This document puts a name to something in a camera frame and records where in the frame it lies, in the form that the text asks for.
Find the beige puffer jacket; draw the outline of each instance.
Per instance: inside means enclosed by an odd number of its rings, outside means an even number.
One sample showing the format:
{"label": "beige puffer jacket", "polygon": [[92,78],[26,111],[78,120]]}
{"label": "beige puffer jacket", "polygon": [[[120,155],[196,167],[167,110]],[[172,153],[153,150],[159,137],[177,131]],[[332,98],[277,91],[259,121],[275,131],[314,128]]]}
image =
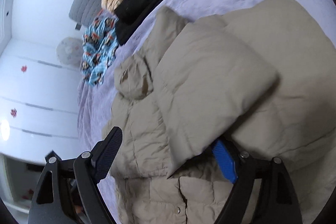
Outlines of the beige puffer jacket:
{"label": "beige puffer jacket", "polygon": [[194,23],[162,7],[141,50],[115,70],[115,86],[102,135],[123,130],[110,170],[123,224],[213,223],[232,187],[207,150],[223,132],[285,160],[305,220],[328,199],[321,189],[336,172],[315,163],[336,156],[336,52],[294,0]]}

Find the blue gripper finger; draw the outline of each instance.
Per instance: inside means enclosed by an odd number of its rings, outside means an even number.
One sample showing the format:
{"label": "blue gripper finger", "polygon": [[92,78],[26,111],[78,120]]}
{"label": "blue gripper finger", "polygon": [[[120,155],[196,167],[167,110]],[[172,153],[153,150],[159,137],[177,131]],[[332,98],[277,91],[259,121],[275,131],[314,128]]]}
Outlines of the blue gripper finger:
{"label": "blue gripper finger", "polygon": [[214,145],[212,145],[212,153],[217,160],[223,176],[231,183],[235,183],[238,178],[235,161],[220,140],[216,140]]}

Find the white plush object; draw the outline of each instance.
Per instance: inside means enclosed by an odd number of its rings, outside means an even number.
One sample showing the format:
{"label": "white plush object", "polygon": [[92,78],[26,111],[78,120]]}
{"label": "white plush object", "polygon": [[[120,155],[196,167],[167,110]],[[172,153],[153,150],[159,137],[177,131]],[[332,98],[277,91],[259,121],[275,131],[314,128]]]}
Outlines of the white plush object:
{"label": "white plush object", "polygon": [[79,67],[83,56],[83,42],[78,38],[67,37],[56,48],[57,59],[63,65]]}

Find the jacket snap button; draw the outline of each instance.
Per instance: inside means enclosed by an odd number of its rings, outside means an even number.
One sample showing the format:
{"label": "jacket snap button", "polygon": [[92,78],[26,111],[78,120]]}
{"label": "jacket snap button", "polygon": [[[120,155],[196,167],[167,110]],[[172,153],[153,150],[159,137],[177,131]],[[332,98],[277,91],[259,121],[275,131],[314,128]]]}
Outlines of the jacket snap button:
{"label": "jacket snap button", "polygon": [[176,207],[174,210],[174,213],[178,215],[180,212],[181,212],[181,209],[179,207]]}

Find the red flower decal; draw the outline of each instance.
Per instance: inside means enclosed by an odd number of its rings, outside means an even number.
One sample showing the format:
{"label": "red flower decal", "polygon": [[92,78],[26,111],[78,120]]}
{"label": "red flower decal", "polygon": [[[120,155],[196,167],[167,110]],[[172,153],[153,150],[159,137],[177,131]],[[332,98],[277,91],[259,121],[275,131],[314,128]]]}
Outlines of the red flower decal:
{"label": "red flower decal", "polygon": [[11,109],[10,114],[12,115],[13,118],[16,117],[16,109]]}

